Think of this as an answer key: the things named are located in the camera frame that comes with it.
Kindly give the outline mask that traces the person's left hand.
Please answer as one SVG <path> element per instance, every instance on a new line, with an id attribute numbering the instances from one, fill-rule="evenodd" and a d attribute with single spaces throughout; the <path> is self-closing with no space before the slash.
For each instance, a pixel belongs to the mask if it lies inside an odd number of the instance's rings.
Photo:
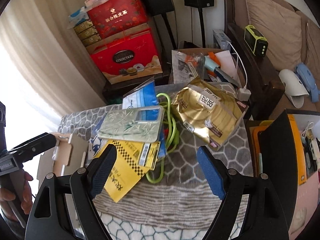
<path id="1" fill-rule="evenodd" d="M 33 178 L 24 170 L 1 176 L 1 210 L 7 219 L 25 228 L 32 207 L 29 181 Z"/>

